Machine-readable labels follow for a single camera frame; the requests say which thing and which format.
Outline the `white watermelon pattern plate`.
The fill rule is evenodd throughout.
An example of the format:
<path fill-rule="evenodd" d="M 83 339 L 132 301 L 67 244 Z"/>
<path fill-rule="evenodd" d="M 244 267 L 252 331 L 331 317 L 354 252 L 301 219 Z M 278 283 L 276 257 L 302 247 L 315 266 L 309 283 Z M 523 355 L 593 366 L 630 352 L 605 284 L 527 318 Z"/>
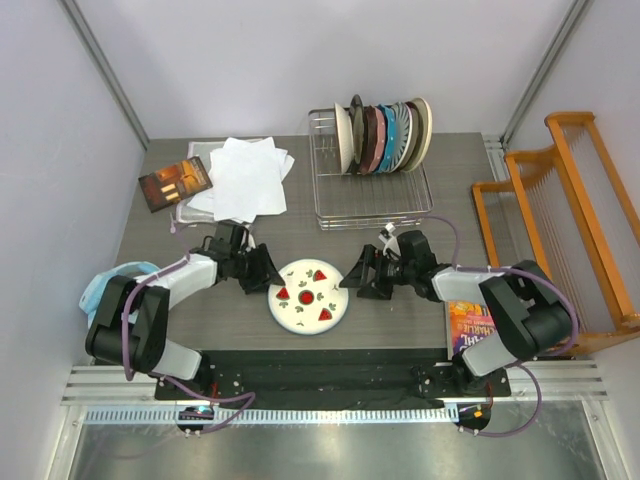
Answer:
<path fill-rule="evenodd" d="M 279 270 L 283 286 L 271 285 L 268 307 L 275 321 L 290 333 L 323 334 L 344 317 L 349 291 L 341 288 L 343 275 L 333 265 L 317 259 L 300 259 Z"/>

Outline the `brown floral pattern plate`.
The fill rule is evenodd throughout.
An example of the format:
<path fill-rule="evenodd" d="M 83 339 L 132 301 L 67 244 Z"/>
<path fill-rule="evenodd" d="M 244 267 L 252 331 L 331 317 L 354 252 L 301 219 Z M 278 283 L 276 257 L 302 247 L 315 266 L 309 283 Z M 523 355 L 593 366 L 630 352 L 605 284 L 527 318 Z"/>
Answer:
<path fill-rule="evenodd" d="M 334 104 L 336 135 L 339 150 L 340 169 L 342 174 L 348 174 L 355 159 L 352 123 L 347 111 L 338 103 Z"/>

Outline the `pink polka dot plate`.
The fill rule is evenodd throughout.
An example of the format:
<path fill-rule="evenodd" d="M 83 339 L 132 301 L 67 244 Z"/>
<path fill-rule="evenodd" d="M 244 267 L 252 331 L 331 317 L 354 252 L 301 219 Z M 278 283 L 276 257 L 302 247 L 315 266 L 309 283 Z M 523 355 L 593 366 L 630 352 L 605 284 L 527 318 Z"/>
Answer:
<path fill-rule="evenodd" d="M 359 172 L 363 175 L 373 173 L 380 165 L 386 142 L 387 125 L 383 111 L 376 106 L 366 106 L 365 148 Z"/>

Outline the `black rimmed beige plate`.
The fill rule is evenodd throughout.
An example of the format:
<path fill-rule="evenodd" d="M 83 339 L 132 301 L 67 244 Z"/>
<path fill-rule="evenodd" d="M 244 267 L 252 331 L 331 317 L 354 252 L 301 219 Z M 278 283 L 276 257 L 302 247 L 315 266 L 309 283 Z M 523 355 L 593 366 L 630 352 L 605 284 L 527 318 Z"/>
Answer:
<path fill-rule="evenodd" d="M 364 174 L 362 158 L 366 147 L 366 115 L 364 104 L 359 94 L 352 97 L 349 106 L 349 116 L 352 125 L 354 158 L 350 172 L 352 174 Z"/>

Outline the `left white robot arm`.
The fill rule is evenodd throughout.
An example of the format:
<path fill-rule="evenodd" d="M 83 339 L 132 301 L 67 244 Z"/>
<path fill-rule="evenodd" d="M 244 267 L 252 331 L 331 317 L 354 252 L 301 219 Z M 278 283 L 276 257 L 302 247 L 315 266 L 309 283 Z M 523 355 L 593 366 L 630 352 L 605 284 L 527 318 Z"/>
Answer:
<path fill-rule="evenodd" d="M 162 269 L 130 262 L 96 275 L 79 302 L 88 318 L 86 353 L 122 366 L 129 380 L 136 373 L 170 377 L 190 398 L 205 397 L 213 387 L 210 361 L 168 339 L 169 313 L 228 279 L 246 294 L 285 284 L 267 246 L 255 243 L 249 229 L 233 221 L 219 222 L 199 246 Z"/>

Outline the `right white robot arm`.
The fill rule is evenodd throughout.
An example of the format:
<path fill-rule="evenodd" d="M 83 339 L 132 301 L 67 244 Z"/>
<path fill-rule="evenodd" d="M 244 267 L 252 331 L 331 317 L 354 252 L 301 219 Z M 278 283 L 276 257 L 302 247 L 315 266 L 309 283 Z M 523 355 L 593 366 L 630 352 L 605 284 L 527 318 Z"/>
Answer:
<path fill-rule="evenodd" d="M 358 297 L 388 300 L 397 286 L 436 303 L 464 301 L 487 308 L 495 331 L 452 358 L 451 380 L 472 395 L 495 372 L 541 354 L 562 355 L 575 343 L 579 321 L 575 307 L 540 266 L 521 261 L 510 267 L 463 267 L 441 263 L 426 236 L 411 230 L 394 236 L 384 230 L 383 245 L 363 247 L 343 288 Z"/>

